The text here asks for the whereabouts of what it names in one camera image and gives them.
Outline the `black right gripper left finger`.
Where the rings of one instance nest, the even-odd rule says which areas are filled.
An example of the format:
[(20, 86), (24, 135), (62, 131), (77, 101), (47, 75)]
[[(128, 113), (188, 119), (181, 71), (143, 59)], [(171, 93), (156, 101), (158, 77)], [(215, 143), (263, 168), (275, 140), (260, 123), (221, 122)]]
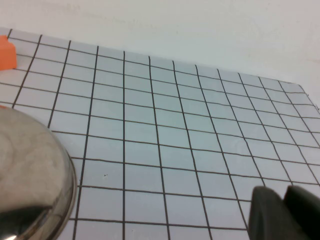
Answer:
[(296, 226), (280, 196), (270, 188), (257, 186), (252, 191), (248, 222), (251, 240), (294, 240)]

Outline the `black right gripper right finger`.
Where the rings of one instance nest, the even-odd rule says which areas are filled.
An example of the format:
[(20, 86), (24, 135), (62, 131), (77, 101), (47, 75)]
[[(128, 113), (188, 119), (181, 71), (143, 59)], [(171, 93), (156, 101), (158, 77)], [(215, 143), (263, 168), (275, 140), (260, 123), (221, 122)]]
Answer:
[(320, 239), (320, 198), (304, 188), (288, 186), (284, 204), (311, 240)]

